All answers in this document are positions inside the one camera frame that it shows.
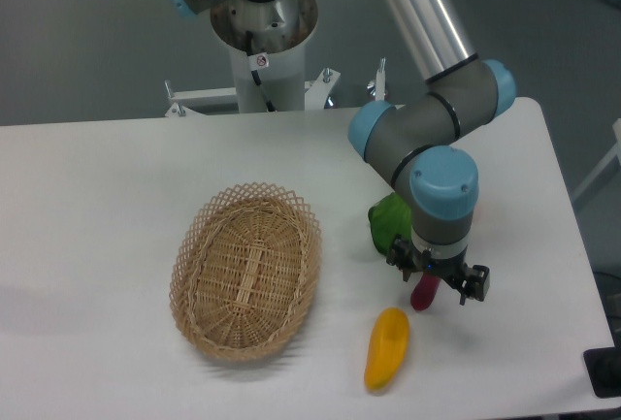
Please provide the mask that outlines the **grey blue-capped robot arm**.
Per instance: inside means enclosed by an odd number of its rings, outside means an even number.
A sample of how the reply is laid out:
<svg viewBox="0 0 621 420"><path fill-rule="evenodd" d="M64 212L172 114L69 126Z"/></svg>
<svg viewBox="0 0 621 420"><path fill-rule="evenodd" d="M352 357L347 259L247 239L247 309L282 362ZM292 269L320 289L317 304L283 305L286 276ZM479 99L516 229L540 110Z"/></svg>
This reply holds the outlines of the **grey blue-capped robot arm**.
<svg viewBox="0 0 621 420"><path fill-rule="evenodd" d="M411 232L392 238L387 261L403 275L446 282L483 301L486 267L466 263L479 193L475 162L454 143L511 107L516 85L500 62L482 60L448 0L386 0L427 93L396 107L378 93L348 126L361 158L408 205ZM230 51L243 113L305 106L303 48L317 24L314 0L172 0L183 16L208 13Z"/></svg>

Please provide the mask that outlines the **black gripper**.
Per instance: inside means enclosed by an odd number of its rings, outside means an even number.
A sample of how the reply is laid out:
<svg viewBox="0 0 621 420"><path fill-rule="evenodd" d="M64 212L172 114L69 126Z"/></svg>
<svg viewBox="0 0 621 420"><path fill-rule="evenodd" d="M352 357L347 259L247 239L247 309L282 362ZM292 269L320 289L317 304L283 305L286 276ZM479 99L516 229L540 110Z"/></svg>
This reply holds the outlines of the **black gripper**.
<svg viewBox="0 0 621 420"><path fill-rule="evenodd" d="M396 235L388 248L386 263L401 272L403 282L408 282L416 273L440 278L459 292L460 305L464 305L466 300L483 302L490 287L490 269L483 265L467 265L467 248L467 238L450 244L437 244Z"/></svg>

